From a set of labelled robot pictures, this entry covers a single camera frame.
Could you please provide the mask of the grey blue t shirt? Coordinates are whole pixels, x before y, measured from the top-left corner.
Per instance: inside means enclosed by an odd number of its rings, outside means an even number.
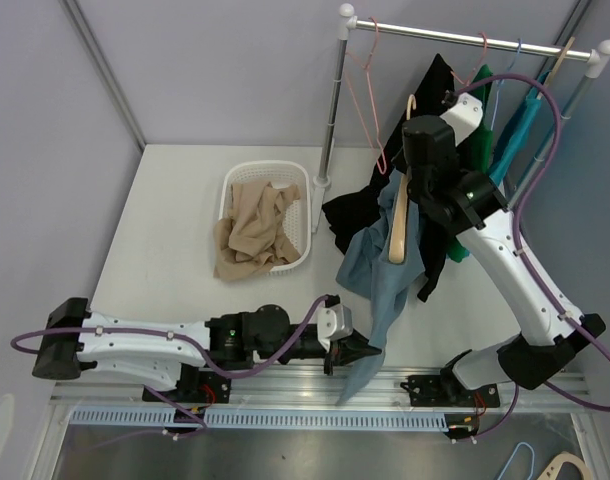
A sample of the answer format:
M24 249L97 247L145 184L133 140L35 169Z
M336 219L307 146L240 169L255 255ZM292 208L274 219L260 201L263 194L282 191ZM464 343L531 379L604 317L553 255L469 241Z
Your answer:
M399 182L390 182L378 198L379 218L357 232L347 249L336 281L346 290L370 301L372 328L369 345L382 351L355 361L336 404L346 404L376 375L385 360L387 334L401 315L413 282L424 272L419 251L419 212L410 203L407 212L404 261L389 261L390 237Z

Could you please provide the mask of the beige t shirt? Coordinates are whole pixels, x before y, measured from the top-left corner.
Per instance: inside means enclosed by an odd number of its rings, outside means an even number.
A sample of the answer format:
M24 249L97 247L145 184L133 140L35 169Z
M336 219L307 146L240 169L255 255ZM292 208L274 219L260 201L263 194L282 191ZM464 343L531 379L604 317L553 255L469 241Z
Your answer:
M288 208L300 199L296 185L277 189L255 180L232 184L231 193L231 207L213 230L216 278L239 281L301 258L284 230Z

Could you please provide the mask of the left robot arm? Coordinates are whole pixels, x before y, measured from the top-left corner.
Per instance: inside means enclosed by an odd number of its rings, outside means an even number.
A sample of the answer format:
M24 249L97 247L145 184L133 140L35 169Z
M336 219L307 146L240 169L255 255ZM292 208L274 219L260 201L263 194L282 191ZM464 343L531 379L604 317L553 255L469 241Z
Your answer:
M274 304L195 323L139 323L93 312L87 299L73 297L50 313L32 374L63 381L93 370L189 403L200 390L194 369L233 380L275 363L320 359L330 375L381 352L353 328L337 296L316 300L298 324Z

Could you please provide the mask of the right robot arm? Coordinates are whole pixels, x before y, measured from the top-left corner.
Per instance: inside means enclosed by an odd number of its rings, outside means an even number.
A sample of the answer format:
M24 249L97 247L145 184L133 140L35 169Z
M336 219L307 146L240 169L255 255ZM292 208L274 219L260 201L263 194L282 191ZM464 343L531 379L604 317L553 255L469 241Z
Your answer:
M404 158L410 176L408 198L437 234L431 244L443 253L457 239L486 271L509 305L520 332L483 350L468 350L441 371L440 392L451 404L476 389L512 381L533 390L557 374L599 337L606 325L596 313L569 302L513 230L503 194L484 173L461 168L455 132L438 116L404 122Z

